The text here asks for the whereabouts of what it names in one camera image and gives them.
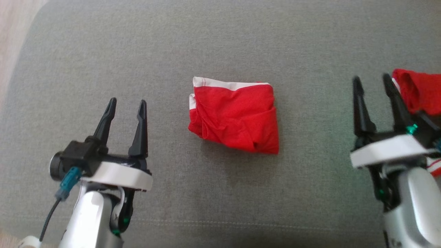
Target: red fabric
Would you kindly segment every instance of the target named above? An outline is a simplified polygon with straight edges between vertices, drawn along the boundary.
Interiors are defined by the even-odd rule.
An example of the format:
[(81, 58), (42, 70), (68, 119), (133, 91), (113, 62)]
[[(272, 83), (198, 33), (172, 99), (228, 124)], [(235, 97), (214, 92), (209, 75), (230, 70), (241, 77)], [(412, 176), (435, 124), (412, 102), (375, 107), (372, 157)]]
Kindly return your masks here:
[(441, 114), (441, 74), (395, 69), (392, 77), (400, 86), (409, 112), (414, 114), (422, 109), (429, 115)]
[(188, 129), (199, 137), (228, 147), (279, 153), (273, 88), (247, 86), (237, 90), (194, 87), (196, 108), (190, 109)]

